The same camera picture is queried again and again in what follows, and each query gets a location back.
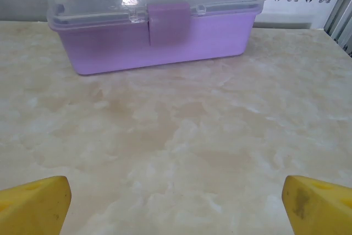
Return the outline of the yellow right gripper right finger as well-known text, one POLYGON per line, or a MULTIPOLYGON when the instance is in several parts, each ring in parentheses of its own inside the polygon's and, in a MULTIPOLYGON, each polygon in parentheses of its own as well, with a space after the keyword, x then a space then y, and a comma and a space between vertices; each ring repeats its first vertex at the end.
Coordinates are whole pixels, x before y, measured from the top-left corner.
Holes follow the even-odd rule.
POLYGON ((294 235, 352 235, 352 188, 288 176, 283 205, 294 235))

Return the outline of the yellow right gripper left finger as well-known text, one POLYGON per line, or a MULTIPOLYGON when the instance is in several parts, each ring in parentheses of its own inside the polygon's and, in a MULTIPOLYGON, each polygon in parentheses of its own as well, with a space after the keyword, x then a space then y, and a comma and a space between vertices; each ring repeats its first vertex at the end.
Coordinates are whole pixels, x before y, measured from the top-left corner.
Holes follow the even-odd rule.
POLYGON ((0 190, 0 235, 60 235, 71 195, 65 176, 0 190))

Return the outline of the purple plastic tool box base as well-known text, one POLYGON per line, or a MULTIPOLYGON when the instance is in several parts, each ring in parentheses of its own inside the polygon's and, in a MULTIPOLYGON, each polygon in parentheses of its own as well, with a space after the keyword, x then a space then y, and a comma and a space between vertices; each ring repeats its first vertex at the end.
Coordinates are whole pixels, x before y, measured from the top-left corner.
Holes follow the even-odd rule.
POLYGON ((48 20, 74 70, 91 75, 218 57, 247 46, 261 4, 236 10, 208 8, 196 14, 187 3, 150 4, 148 21, 62 24, 48 20))

